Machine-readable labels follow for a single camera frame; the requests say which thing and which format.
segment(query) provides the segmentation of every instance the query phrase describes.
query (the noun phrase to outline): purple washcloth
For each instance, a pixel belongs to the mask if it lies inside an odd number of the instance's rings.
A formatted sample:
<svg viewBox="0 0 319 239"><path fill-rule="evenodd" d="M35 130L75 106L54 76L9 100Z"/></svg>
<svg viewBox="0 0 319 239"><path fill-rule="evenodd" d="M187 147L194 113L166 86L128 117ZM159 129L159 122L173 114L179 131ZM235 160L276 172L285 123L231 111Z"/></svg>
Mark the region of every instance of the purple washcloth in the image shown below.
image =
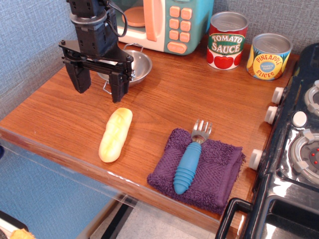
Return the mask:
<svg viewBox="0 0 319 239"><path fill-rule="evenodd" d="M191 186L178 195L174 190L174 175L191 142L188 131L174 129L168 138L164 155L154 172L148 176L148 184L175 200L221 215L245 155L241 147L208 139L201 145L202 153Z"/></svg>

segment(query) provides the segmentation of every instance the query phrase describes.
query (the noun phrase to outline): tomato sauce can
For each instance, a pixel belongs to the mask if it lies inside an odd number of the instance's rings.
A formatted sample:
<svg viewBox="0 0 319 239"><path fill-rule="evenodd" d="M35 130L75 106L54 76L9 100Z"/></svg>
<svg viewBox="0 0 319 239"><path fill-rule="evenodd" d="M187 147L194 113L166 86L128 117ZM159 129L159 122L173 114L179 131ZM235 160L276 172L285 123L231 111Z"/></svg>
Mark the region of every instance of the tomato sauce can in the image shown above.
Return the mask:
<svg viewBox="0 0 319 239"><path fill-rule="evenodd" d="M279 34L263 33L253 38L247 71L261 80L274 80L283 74L293 44Z"/></svg>
<svg viewBox="0 0 319 239"><path fill-rule="evenodd" d="M240 63L248 20L240 13L223 11L210 19L207 62L210 66L230 70Z"/></svg>

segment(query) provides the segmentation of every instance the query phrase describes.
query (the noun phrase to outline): toy stove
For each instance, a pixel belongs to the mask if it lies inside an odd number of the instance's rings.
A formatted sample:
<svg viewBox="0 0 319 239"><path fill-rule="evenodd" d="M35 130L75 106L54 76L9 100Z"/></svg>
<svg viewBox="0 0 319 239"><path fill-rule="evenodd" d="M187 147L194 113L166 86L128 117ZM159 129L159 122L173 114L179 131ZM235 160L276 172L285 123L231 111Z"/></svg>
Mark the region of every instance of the toy stove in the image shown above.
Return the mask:
<svg viewBox="0 0 319 239"><path fill-rule="evenodd" d="M249 164L257 170L253 201L231 199L216 238L226 237L235 211L247 213L240 238L319 238L319 43L302 51L272 101L269 141Z"/></svg>

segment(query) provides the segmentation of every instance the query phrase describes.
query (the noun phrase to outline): can label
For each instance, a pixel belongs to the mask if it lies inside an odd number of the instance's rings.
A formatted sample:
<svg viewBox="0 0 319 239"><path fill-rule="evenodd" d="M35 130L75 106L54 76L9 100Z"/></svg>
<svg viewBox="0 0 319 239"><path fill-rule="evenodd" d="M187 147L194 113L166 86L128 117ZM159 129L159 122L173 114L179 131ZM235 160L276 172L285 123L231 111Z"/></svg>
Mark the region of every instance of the can label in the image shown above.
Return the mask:
<svg viewBox="0 0 319 239"><path fill-rule="evenodd" d="M281 77L285 70L290 52L269 54L256 49L250 49L247 61L247 71L250 75L261 80L274 80Z"/></svg>
<svg viewBox="0 0 319 239"><path fill-rule="evenodd" d="M207 62L210 66L231 70L240 64L247 27L238 31L221 32L210 25Z"/></svg>

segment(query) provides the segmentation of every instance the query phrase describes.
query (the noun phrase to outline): fork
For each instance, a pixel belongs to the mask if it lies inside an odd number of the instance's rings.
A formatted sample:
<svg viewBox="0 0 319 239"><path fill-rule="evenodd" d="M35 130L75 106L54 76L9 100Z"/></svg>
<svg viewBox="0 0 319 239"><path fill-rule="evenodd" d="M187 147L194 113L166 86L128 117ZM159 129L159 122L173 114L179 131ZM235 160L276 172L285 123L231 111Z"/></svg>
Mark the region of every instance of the fork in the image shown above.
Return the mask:
<svg viewBox="0 0 319 239"><path fill-rule="evenodd" d="M187 146L175 173L173 185L177 194L184 193L190 187L201 154L201 144L208 139L211 132L212 123L206 122L204 129L204 121L202 120L199 125L198 123L199 119L196 121L191 133L192 143Z"/></svg>

